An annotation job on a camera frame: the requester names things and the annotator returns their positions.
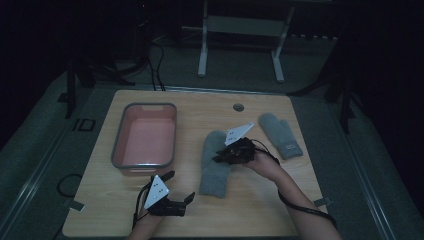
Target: black cable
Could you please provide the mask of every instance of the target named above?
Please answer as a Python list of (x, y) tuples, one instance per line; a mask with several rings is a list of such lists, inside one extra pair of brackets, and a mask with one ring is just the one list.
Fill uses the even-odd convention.
[(280, 191), (278, 191), (278, 197), (280, 197), (280, 200), (286, 206), (288, 206), (288, 207), (290, 207), (294, 210), (305, 212), (305, 213), (308, 213), (308, 214), (312, 214), (312, 215), (315, 215), (315, 216), (319, 216), (319, 217), (323, 217), (323, 218), (328, 219), (334, 225), (334, 227), (337, 229), (336, 220), (330, 214), (327, 214), (325, 212), (321, 212), (321, 211), (318, 211), (318, 210), (315, 210), (315, 209), (310, 209), (310, 208), (295, 205), (295, 204), (289, 202), (286, 198), (284, 198), (283, 195), (281, 195)]
[[(68, 175), (64, 176), (62, 179), (60, 179), (60, 180), (59, 180), (59, 182), (56, 184), (56, 190), (57, 190), (57, 192), (58, 192), (61, 196), (68, 197), (68, 198), (74, 198), (74, 197), (75, 197), (75, 194), (67, 194), (67, 193), (64, 193), (64, 192), (62, 191), (62, 188), (61, 188), (62, 183), (63, 183), (65, 180), (67, 180), (68, 178), (70, 178), (70, 177), (78, 177), (78, 178), (82, 179), (81, 174), (77, 174), (77, 173), (71, 173), (71, 174), (68, 174)], [(54, 240), (54, 239), (57, 239), (57, 237), (59, 236), (59, 234), (62, 232), (62, 229), (63, 229), (63, 226), (64, 226), (64, 225), (65, 225), (65, 223), (64, 223), (64, 224), (62, 224), (62, 226), (60, 226), (60, 228), (56, 231), (56, 233), (54, 234), (54, 236), (53, 236), (53, 238), (52, 238), (53, 240)]]

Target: oven mitt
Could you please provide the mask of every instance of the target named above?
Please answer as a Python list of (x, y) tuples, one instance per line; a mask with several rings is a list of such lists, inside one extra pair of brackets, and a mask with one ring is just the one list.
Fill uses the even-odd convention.
[(287, 120), (278, 120), (274, 114), (264, 113), (259, 116), (259, 124), (284, 160), (303, 155)]
[(209, 133), (203, 145), (199, 193), (203, 195), (213, 195), (219, 198), (225, 197), (227, 189), (227, 177), (230, 173), (230, 165), (226, 162), (217, 163), (213, 157), (217, 156), (217, 151), (223, 150), (225, 146), (226, 134), (221, 131)]

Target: pink tray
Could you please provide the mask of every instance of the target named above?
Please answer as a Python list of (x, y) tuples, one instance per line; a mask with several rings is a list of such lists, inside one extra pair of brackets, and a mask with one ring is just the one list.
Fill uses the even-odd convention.
[(174, 160), (177, 108), (171, 103), (132, 103), (122, 116), (112, 163), (124, 174), (169, 167)]

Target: white tag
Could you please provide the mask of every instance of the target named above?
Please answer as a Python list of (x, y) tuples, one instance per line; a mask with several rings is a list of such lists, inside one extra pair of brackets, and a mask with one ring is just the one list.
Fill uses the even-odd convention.
[(225, 146), (230, 145), (233, 142), (238, 141), (240, 138), (244, 136), (255, 124), (250, 122), (241, 127), (229, 129), (227, 131), (227, 138), (225, 139)]
[(148, 209), (153, 204), (157, 203), (163, 197), (168, 195), (169, 189), (166, 187), (165, 183), (160, 179), (158, 175), (153, 179), (152, 186), (150, 187), (149, 195), (147, 195), (146, 203), (144, 208)]

